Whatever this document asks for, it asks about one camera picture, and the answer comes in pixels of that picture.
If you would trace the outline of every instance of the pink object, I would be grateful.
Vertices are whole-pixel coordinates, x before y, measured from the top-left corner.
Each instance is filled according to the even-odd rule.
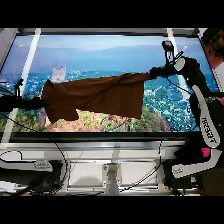
[[[207,158],[210,155],[210,148],[202,148],[203,158]]]

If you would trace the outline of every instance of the large display screen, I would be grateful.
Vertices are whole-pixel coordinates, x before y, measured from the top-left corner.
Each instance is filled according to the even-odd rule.
[[[17,36],[0,73],[0,84],[14,91],[30,50],[33,35]],[[85,78],[118,76],[148,72],[164,66],[161,45],[167,37],[120,35],[41,35],[29,71],[24,98],[41,96],[47,79],[68,82]],[[218,87],[198,38],[175,37],[178,52],[195,58],[201,65],[209,88]],[[171,81],[189,91],[181,76]],[[144,85],[141,119],[77,110],[79,120],[59,120],[51,124],[44,109],[18,110],[16,121],[39,132],[186,132],[195,126],[188,93],[164,78],[148,80]],[[1,119],[0,131],[6,120]],[[14,125],[13,132],[30,132]]]

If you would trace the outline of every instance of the brown shirt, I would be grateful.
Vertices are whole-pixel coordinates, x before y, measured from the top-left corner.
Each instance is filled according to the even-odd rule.
[[[126,73],[64,83],[47,80],[42,100],[48,103],[45,110],[51,123],[79,119],[76,109],[140,119],[144,81],[149,79],[149,73]]]

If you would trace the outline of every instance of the screen bezel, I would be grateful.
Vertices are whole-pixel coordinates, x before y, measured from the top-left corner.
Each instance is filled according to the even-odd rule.
[[[43,35],[125,35],[125,36],[163,36],[168,37],[165,33],[126,33],[126,32],[44,32]],[[17,36],[34,35],[34,33],[17,33],[11,42],[10,49],[7,52],[4,63],[0,68],[0,72],[4,67],[5,61]],[[217,76],[214,74],[210,62],[208,60],[205,49],[198,35],[188,34],[174,34],[174,37],[187,37],[197,38],[201,44],[201,47],[206,56],[206,60],[210,66],[217,87],[220,91],[220,83],[217,81]],[[0,139],[2,139],[4,132],[0,132]],[[200,131],[195,132],[12,132],[9,142],[10,143],[47,143],[47,142],[85,142],[85,141],[130,141],[130,142],[144,142],[144,141],[161,141],[164,139],[175,140],[187,140],[197,139],[201,136]]]

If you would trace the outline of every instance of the sky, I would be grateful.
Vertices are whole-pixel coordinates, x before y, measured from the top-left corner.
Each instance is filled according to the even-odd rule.
[[[33,35],[18,36],[15,44],[30,46]],[[81,50],[103,50],[120,46],[161,45],[167,37],[161,36],[121,36],[121,35],[41,35],[38,47],[41,48],[78,48]],[[175,38],[177,44],[188,45],[197,43],[189,38]]]

